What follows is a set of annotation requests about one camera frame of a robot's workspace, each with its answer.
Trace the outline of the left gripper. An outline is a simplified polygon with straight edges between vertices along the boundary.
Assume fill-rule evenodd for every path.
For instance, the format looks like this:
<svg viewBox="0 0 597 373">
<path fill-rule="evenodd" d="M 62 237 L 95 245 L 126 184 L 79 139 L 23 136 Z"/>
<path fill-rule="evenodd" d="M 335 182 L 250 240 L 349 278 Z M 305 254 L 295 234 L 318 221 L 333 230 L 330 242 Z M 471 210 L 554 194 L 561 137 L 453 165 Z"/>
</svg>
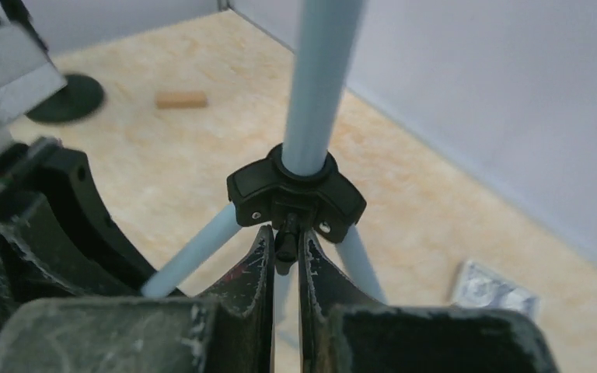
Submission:
<svg viewBox="0 0 597 373">
<path fill-rule="evenodd" d="M 138 295 L 154 272 L 111 218 L 85 153 L 54 137 L 0 150 L 0 330 L 34 299 Z"/>
</svg>

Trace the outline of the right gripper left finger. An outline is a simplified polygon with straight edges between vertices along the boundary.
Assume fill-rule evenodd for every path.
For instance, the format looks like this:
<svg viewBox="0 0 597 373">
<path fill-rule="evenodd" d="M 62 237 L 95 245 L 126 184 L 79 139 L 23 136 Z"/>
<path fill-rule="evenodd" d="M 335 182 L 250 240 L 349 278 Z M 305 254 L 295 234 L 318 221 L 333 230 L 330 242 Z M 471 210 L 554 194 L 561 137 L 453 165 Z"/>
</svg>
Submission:
<svg viewBox="0 0 597 373">
<path fill-rule="evenodd" d="M 195 297 L 42 298 L 0 332 L 0 372 L 271 372 L 273 232 Z"/>
</svg>

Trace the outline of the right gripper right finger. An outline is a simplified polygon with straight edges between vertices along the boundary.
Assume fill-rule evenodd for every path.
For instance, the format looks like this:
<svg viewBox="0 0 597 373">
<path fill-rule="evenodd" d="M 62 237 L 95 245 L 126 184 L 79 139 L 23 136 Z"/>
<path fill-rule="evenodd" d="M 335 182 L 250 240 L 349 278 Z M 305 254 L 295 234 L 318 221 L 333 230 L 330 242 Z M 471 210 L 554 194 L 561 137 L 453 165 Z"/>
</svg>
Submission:
<svg viewBox="0 0 597 373">
<path fill-rule="evenodd" d="M 324 254 L 298 244 L 304 372 L 556 372 L 528 317 L 500 309 L 397 307 L 364 293 Z"/>
</svg>

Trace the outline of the blue music stand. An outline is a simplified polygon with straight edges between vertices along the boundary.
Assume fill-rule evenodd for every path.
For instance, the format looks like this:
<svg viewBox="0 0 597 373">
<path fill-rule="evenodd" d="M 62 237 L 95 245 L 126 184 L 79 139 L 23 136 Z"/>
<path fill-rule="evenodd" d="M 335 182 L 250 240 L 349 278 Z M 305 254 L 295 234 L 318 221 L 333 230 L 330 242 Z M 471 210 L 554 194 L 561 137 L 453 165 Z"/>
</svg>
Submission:
<svg viewBox="0 0 597 373">
<path fill-rule="evenodd" d="M 365 3 L 306 1 L 302 8 L 281 164 L 298 176 L 326 165 L 337 109 Z M 219 212 L 141 289 L 162 298 L 225 245 L 239 230 L 235 207 Z"/>
</svg>

